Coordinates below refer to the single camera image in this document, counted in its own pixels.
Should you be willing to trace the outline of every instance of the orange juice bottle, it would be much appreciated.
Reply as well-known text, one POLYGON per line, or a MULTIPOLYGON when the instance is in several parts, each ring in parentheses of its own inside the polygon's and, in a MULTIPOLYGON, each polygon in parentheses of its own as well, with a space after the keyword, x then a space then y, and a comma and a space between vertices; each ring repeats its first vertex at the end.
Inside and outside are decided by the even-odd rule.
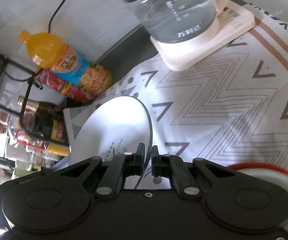
POLYGON ((26 44, 28 55, 37 65, 93 95, 99 96, 112 86, 113 77, 108 70, 88 61, 54 34, 31 35, 24 30, 18 42, 26 44))

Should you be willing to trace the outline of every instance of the orange bottle cap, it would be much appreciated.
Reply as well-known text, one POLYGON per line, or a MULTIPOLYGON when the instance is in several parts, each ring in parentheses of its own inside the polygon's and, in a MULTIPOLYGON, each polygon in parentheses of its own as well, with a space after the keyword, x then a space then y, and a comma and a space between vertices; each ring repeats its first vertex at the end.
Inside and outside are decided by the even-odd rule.
POLYGON ((17 41, 20 43, 26 44, 28 39, 31 37, 31 34, 27 30, 23 30, 17 41))

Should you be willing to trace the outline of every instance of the zigzag pattern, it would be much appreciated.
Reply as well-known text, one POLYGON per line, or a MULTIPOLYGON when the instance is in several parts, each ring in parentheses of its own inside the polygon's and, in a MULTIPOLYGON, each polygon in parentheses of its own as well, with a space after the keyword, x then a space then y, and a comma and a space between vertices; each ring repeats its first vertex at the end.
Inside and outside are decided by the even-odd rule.
POLYGON ((183 81, 186 86, 197 86, 172 125, 217 127, 199 157, 223 165, 257 160, 285 167, 288 133, 256 132, 277 88, 230 88, 247 57, 227 54, 209 58, 186 71, 170 72, 156 88, 183 86, 183 81))

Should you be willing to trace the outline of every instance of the white tablecloth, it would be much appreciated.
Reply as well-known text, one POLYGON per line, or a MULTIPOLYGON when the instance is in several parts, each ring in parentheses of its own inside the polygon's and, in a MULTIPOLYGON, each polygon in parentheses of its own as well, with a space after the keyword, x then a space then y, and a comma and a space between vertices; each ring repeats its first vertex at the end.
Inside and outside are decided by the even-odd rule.
MULTIPOLYGON (((288 169, 288 25, 245 7, 257 26, 190 69, 170 71, 157 55, 92 105, 66 109, 73 154, 88 117, 108 100, 130 95, 147 107, 160 154, 222 165, 256 160, 288 169)), ((141 188, 169 187, 165 180, 154 184, 149 170, 141 188)))

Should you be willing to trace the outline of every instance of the glass jar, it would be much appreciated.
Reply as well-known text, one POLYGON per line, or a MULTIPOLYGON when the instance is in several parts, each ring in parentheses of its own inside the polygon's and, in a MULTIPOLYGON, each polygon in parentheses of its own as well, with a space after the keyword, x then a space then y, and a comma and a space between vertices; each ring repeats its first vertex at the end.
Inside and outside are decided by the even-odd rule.
POLYGON ((179 43, 205 32, 226 2, 218 0, 124 0, 151 36, 162 43, 179 43))

